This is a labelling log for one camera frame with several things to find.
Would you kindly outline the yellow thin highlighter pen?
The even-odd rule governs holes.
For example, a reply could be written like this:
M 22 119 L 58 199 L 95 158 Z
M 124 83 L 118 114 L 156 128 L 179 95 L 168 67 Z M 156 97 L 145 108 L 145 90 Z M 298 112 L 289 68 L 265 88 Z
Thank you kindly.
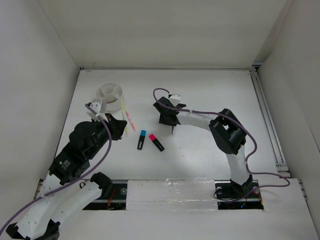
M 125 105 L 124 105 L 123 99 L 121 99 L 121 113 L 122 113 L 122 119 L 123 119 L 125 122 L 127 122 L 127 121 L 126 121 L 126 114 L 125 114 Z M 124 128 L 124 134 L 125 134 L 126 137 L 128 137 L 127 125 L 126 125 L 125 128 Z

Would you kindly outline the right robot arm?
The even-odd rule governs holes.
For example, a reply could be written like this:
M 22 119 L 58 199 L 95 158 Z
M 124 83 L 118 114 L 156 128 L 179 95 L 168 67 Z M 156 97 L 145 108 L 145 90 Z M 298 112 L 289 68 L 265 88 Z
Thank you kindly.
M 153 106 L 160 113 L 160 124 L 173 128 L 177 125 L 193 126 L 211 132 L 215 144 L 226 155 L 233 197 L 243 197 L 250 191 L 253 177 L 247 170 L 245 156 L 247 133 L 231 110 L 225 108 L 212 118 L 209 113 L 183 109 L 185 104 L 173 105 L 166 97 L 161 97 Z

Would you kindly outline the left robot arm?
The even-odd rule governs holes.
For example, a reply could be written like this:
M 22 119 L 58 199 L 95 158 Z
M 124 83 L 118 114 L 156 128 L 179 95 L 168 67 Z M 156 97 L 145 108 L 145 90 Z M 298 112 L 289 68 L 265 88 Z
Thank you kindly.
M 97 198 L 113 195 L 113 181 L 102 172 L 92 175 L 82 189 L 62 203 L 67 187 L 76 183 L 90 167 L 90 160 L 105 143 L 122 138 L 127 121 L 117 120 L 110 113 L 99 120 L 78 123 L 69 135 L 69 142 L 49 167 L 38 198 L 27 204 L 23 219 L 8 220 L 1 228 L 16 240 L 56 240 L 62 224 Z

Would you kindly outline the pink cap black marker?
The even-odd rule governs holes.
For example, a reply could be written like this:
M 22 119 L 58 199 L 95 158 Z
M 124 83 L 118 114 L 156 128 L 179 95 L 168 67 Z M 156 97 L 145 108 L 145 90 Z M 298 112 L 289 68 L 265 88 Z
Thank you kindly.
M 160 152 L 163 152 L 165 150 L 164 146 L 160 143 L 160 141 L 154 134 L 150 134 L 149 139 L 153 142 L 153 144 L 158 148 Z

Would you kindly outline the blue cap black marker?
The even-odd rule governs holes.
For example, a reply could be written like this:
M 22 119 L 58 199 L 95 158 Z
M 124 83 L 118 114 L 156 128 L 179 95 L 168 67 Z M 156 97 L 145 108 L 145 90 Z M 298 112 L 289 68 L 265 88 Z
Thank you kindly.
M 140 135 L 139 135 L 139 139 L 138 139 L 138 145 L 137 145 L 137 149 L 138 150 L 142 150 L 143 149 L 145 137 L 146 137 L 146 131 L 145 130 L 141 130 Z

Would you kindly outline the white round compartment container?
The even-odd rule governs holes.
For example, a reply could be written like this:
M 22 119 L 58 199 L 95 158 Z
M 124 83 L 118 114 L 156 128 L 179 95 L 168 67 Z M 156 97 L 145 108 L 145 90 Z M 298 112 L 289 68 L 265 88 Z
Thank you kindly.
M 96 98 L 102 100 L 104 112 L 114 112 L 122 107 L 124 92 L 118 83 L 107 82 L 98 87 Z

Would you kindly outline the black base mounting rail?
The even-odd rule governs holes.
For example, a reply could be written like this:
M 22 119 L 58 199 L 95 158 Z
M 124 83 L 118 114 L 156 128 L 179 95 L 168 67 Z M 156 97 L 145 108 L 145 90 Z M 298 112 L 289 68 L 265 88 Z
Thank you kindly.
M 84 210 L 213 211 L 263 210 L 260 194 L 251 193 L 230 203 L 236 195 L 228 180 L 115 180 L 112 192 Z

